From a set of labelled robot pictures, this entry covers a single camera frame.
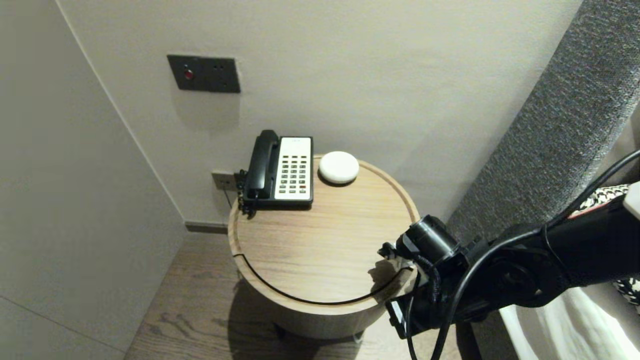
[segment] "dark wall switch plate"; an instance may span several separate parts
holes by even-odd
[[[166,58],[181,90],[240,92],[235,59],[184,55],[167,55]]]

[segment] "white round device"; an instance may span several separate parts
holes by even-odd
[[[324,155],[318,167],[320,175],[334,184],[350,183],[360,171],[358,160],[344,151],[332,151]]]

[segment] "white bedsheet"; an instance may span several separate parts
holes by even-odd
[[[640,359],[640,316],[611,284],[573,288],[546,306],[508,306],[502,319],[522,360]]]

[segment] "telephone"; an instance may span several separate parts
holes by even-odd
[[[255,139],[249,170],[239,183],[243,211],[310,208],[314,189],[313,138],[263,130]]]

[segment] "telephone keypad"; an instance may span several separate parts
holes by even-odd
[[[310,142],[301,142],[297,138],[282,138],[280,146],[280,164],[277,180],[280,181],[276,199],[308,200],[313,192],[312,182],[307,182],[307,164],[311,158]]]

